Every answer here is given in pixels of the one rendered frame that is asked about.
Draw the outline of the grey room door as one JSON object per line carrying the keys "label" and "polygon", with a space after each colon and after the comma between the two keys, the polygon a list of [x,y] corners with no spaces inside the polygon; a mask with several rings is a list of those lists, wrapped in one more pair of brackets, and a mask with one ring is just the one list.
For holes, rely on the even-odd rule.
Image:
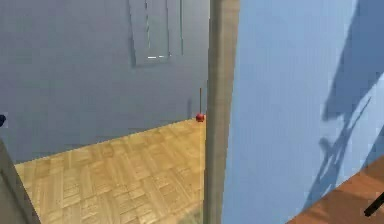
{"label": "grey room door", "polygon": [[0,224],[41,224],[1,138]]}

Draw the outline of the grey door frame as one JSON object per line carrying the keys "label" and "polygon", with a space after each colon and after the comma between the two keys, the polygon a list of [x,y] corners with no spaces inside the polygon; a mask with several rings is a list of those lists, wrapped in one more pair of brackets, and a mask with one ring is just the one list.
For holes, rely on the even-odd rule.
{"label": "grey door frame", "polygon": [[210,0],[203,224],[221,224],[240,0]]}

